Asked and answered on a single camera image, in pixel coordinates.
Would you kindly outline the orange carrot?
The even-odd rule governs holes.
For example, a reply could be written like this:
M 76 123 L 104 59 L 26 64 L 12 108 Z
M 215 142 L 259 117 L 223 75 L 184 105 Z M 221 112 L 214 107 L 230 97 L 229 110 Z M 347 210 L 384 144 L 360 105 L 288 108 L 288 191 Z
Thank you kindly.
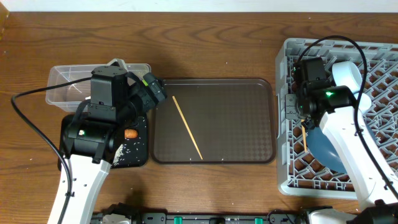
M 138 137 L 138 132 L 135 129 L 125 129 L 124 137 L 126 139 L 134 139 Z

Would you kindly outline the dark blue plate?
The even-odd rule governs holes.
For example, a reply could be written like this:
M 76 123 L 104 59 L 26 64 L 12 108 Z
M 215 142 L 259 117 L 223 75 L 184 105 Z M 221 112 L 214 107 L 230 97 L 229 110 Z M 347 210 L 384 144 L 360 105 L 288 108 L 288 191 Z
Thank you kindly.
M 320 128 L 307 131 L 307 147 L 313 157 L 330 170 L 346 173 L 346 169 L 330 140 L 322 133 Z

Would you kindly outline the light blue bowl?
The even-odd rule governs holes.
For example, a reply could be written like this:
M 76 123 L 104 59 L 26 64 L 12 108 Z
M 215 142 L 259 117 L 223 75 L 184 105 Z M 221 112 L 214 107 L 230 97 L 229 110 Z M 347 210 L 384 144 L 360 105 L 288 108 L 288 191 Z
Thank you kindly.
M 358 67 L 349 61 L 334 63 L 332 75 L 336 86 L 347 86 L 353 94 L 360 91 L 362 76 Z

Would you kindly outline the light blue cup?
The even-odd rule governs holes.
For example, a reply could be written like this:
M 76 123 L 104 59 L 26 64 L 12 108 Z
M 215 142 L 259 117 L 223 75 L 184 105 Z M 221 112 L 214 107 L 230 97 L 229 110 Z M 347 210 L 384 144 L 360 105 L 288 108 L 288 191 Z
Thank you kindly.
M 357 104 L 354 107 L 355 108 L 358 107 L 358 110 L 362 112 L 362 114 L 366 114 L 370 110 L 370 107 L 372 106 L 371 98 L 367 94 L 362 93 L 361 99 L 358 100 L 359 92 L 355 93 L 354 97 L 356 98 L 357 102 Z

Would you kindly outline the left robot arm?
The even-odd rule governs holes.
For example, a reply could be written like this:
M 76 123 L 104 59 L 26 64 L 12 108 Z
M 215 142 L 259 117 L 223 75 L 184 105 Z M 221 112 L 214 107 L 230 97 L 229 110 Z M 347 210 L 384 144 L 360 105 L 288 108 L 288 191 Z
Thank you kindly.
M 90 98 L 62 120 L 61 177 L 49 223 L 90 222 L 114 160 L 123 160 L 125 149 L 133 162 L 147 158 L 146 113 L 167 97 L 163 81 L 152 73 L 139 78 L 104 67 L 87 81 Z

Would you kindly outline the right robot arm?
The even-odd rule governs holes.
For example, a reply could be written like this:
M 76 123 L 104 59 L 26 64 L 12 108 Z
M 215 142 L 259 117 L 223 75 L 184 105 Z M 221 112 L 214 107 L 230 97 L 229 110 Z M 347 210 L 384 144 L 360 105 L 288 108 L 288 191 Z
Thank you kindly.
M 331 207 L 307 209 L 297 223 L 397 223 L 397 176 L 366 128 L 359 99 L 347 86 L 303 83 L 285 96 L 286 117 L 318 127 L 340 157 L 354 187 L 360 214 Z

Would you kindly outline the wooden chopstick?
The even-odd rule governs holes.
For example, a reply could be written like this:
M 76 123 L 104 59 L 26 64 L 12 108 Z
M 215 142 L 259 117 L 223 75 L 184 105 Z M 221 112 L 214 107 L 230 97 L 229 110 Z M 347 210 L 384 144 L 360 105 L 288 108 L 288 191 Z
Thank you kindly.
M 306 129 L 304 126 L 304 119 L 301 119 L 301 129 L 302 129 L 302 138 L 303 138 L 303 147 L 304 147 L 304 151 L 307 153 L 308 149 L 307 149 L 307 134 L 306 134 Z
M 203 156 L 202 156 L 202 154 L 201 154 L 201 152 L 200 152 L 200 150 L 198 148 L 197 142 L 196 142 L 196 140 L 195 140 L 195 138 L 194 138 L 194 136 L 192 134 L 192 131 L 191 131 L 191 129 L 190 129 L 188 123 L 187 123 L 187 120 L 185 119 L 183 111 L 181 110 L 181 107 L 180 107 L 180 105 L 179 105 L 179 103 L 178 103 L 178 101 L 177 101 L 177 99 L 176 99 L 176 97 L 174 95 L 172 95 L 172 99 L 174 101 L 174 104 L 175 104 L 175 106 L 177 108 L 177 111 L 178 111 L 178 113 L 179 113 L 179 115 L 180 115 L 180 117 L 181 117 L 181 119 L 182 119 L 182 121 L 183 121 L 183 123 L 185 125 L 185 128 L 186 128 L 186 130 L 188 132 L 188 135 L 190 136 L 190 139 L 191 139 L 191 141 L 192 141 L 192 143 L 193 143 L 193 145 L 194 145 L 194 147 L 195 147 L 200 159 L 203 160 Z

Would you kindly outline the grey dishwasher rack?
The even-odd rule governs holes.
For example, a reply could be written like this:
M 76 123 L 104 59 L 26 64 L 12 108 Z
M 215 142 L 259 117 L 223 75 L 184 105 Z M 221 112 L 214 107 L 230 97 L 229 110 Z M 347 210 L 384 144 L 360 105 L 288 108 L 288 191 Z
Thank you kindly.
M 318 162 L 304 149 L 300 123 L 288 119 L 285 96 L 294 93 L 293 64 L 299 57 L 321 57 L 325 68 L 335 62 L 351 61 L 362 70 L 358 50 L 349 42 L 324 40 L 312 47 L 312 39 L 289 38 L 275 58 L 278 98 L 277 185 L 284 195 L 356 199 L 349 177 Z M 397 44 L 361 42 L 367 64 L 365 94 L 372 100 L 364 120 L 393 172 L 397 172 Z

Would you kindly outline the pile of white rice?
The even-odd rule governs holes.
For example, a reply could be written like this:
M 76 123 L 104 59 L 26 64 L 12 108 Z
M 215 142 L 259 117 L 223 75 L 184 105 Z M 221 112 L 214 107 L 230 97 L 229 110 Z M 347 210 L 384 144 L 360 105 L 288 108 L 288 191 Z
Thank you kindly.
M 139 143 L 126 141 L 121 144 L 113 159 L 112 168 L 139 167 L 143 165 L 146 155 Z

